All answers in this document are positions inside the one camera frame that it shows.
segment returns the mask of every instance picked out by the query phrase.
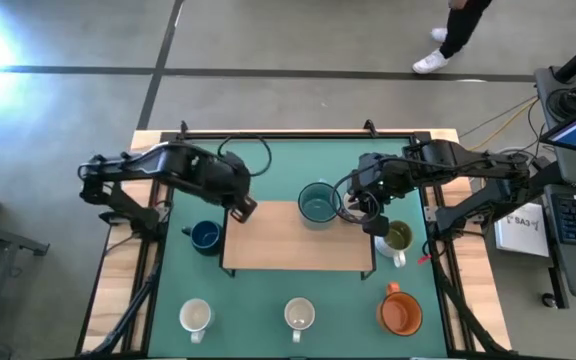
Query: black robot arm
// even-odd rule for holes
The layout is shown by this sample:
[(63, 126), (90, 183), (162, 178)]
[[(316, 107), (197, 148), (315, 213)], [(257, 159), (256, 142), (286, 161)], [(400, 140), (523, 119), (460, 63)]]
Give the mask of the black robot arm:
[(447, 140), (407, 146), (402, 156), (364, 154), (359, 158), (359, 167), (342, 181), (347, 179), (351, 202), (357, 201), (355, 208), (366, 215), (362, 219), (346, 220), (362, 224), (368, 234), (385, 236), (388, 219), (381, 213), (384, 205), (394, 198), (403, 198), (420, 187), (444, 185), (460, 176), (500, 180), (492, 182), (502, 187), (500, 193), (488, 191), (479, 197), (468, 198), (464, 205), (460, 204), (459, 212), (450, 207), (438, 209), (433, 236), (449, 236), (454, 230), (463, 228), (468, 217), (489, 209), (493, 202), (517, 201), (516, 197), (521, 196), (521, 189), (530, 176), (527, 160), (523, 154), (472, 152)]
[[(159, 213), (143, 208), (121, 190), (128, 180), (153, 179), (195, 195), (204, 201), (230, 210), (239, 222), (245, 222), (257, 203), (248, 196), (251, 175), (235, 154), (213, 154), (183, 140), (162, 143), (145, 153), (106, 158), (94, 156), (78, 168), (84, 186), (79, 196), (95, 205), (107, 205), (131, 222), (133, 231), (158, 236)], [(106, 192), (107, 185), (114, 185)]]

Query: black pants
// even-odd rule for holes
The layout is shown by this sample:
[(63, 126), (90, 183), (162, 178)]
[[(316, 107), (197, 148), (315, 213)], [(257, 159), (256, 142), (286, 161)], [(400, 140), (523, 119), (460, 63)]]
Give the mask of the black pants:
[(481, 15), (492, 0), (468, 0), (461, 10), (450, 10), (448, 15), (448, 35), (439, 51), (446, 58), (450, 58), (461, 50), (475, 31)]

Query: person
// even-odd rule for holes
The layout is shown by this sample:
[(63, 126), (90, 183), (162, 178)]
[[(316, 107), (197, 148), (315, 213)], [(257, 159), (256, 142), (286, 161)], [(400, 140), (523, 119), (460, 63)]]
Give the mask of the person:
[(445, 28), (435, 28), (430, 36), (441, 47), (417, 61), (412, 69), (418, 74), (428, 74), (448, 65), (450, 58), (466, 45), (475, 31), (484, 10), (492, 0), (450, 0), (450, 14)]

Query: desk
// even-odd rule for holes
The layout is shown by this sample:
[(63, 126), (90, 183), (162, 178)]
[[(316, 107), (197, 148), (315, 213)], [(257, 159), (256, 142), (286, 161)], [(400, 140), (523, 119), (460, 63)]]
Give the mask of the desk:
[[(258, 130), (264, 133), (282, 133), (286, 131)], [(412, 133), (414, 131), (429, 132), (432, 138), (457, 141), (457, 133), (453, 129), (419, 129), (419, 130), (380, 130), (380, 133)], [(317, 133), (334, 132), (336, 134), (352, 134), (357, 130), (290, 130), (287, 132)], [(133, 137), (131, 151), (143, 152), (152, 145), (160, 142), (161, 131), (137, 131)], [(223, 131), (195, 131), (192, 134), (219, 134)], [(163, 199), (166, 189), (152, 186), (151, 181), (138, 181), (124, 184), (124, 190), (137, 200), (142, 206), (146, 206), (154, 199)], [(429, 203), (436, 203), (431, 189), (426, 189)], [(448, 206), (461, 202), (471, 194), (468, 179), (460, 178), (442, 187), (443, 200)], [(130, 229), (126, 225), (113, 227), (107, 239), (107, 246), (121, 241), (130, 235)], [(113, 250), (100, 264), (97, 286), (91, 297), (90, 306), (82, 334), (79, 341), (78, 351), (90, 350), (98, 345), (105, 335), (112, 329), (121, 314), (127, 308), (131, 293), (138, 288), (148, 269), (153, 264), (157, 244), (145, 244), (139, 240), (131, 240)], [(457, 267), (452, 269), (459, 271), (463, 292), (467, 303), (482, 325), (491, 333), (493, 338), (506, 348), (510, 348), (510, 342), (506, 331), (505, 322), (501, 312), (501, 306), (492, 276), (490, 264), (484, 242), (477, 236), (467, 235), (454, 243), (454, 252)], [(442, 265), (450, 275), (448, 259), (442, 257)], [(450, 329), (453, 334), (454, 348), (464, 349), (467, 339), (462, 335), (461, 322), (454, 308), (447, 300), (447, 312), (450, 314)], [(149, 336), (149, 329), (144, 325), (151, 321), (152, 314), (146, 310), (148, 304), (142, 306), (135, 321), (134, 331), (131, 331), (130, 344), (122, 343), (117, 349), (139, 349), (144, 338)]]

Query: dark blue mug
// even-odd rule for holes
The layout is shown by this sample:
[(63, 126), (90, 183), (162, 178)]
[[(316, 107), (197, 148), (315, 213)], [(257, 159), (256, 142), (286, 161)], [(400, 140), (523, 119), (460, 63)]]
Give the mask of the dark blue mug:
[(192, 228), (184, 227), (181, 232), (190, 236), (192, 246), (200, 254), (206, 256), (219, 254), (223, 229), (216, 222), (209, 220), (200, 221)]

